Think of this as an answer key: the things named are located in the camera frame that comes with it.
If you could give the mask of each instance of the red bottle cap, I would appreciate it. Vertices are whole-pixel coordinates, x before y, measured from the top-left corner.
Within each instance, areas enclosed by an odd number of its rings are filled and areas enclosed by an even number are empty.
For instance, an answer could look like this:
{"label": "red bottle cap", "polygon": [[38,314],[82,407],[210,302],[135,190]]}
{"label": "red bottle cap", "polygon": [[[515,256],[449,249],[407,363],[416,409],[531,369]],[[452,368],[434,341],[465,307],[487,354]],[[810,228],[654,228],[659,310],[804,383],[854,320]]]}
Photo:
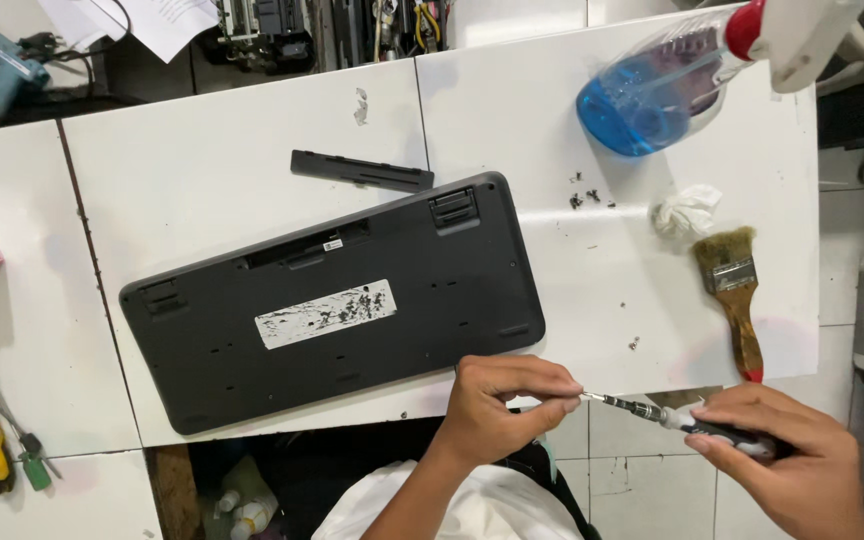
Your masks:
{"label": "red bottle cap", "polygon": [[759,39],[762,32],[762,12],[765,0],[751,0],[732,14],[726,23],[726,44],[728,50],[738,58],[751,62],[749,49]]}

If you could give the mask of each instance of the brush bristles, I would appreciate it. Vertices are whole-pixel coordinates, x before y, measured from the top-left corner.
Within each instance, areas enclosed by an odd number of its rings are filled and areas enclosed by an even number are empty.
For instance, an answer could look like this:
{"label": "brush bristles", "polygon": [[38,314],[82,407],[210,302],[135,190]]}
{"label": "brush bristles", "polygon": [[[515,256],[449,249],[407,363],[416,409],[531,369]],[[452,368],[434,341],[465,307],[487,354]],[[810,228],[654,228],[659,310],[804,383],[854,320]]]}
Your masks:
{"label": "brush bristles", "polygon": [[752,239],[756,230],[739,227],[732,232],[719,232],[699,240],[692,246],[692,255],[702,270],[711,270],[723,264],[738,263],[752,256]]}

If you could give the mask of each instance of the wooden brush handle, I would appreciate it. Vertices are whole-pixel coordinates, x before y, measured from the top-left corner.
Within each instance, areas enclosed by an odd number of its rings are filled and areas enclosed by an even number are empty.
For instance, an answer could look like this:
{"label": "wooden brush handle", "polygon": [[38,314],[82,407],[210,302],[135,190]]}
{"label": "wooden brush handle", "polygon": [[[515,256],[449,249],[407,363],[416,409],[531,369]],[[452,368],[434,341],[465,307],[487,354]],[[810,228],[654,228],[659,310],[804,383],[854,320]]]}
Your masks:
{"label": "wooden brush handle", "polygon": [[715,299],[725,310],[726,320],[731,327],[735,367],[746,381],[753,383],[762,382],[763,371],[762,350],[759,348],[756,329],[752,327],[752,315],[749,314],[752,294],[758,286],[759,282],[753,281],[715,295]]}

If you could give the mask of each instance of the red brush tip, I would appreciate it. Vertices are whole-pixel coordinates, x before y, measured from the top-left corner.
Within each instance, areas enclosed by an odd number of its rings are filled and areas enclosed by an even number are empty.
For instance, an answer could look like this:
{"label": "red brush tip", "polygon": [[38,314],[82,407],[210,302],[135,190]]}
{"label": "red brush tip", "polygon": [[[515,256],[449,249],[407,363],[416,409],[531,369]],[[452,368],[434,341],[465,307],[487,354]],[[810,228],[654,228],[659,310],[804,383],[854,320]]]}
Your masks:
{"label": "red brush tip", "polygon": [[749,383],[762,383],[762,368],[752,369],[742,374]]}

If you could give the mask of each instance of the paint brush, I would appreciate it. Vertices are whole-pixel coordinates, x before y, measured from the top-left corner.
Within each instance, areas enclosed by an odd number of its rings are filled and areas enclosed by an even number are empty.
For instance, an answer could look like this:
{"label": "paint brush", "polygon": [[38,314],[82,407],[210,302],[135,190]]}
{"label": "paint brush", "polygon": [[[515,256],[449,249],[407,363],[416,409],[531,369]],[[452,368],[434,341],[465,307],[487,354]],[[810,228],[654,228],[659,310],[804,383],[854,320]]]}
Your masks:
{"label": "paint brush", "polygon": [[752,259],[755,235],[752,227],[719,232],[696,242],[692,255],[702,270],[705,291],[714,296],[725,311],[731,327],[735,367],[746,381],[761,383],[762,351],[749,313],[752,294],[759,286],[756,263]]}

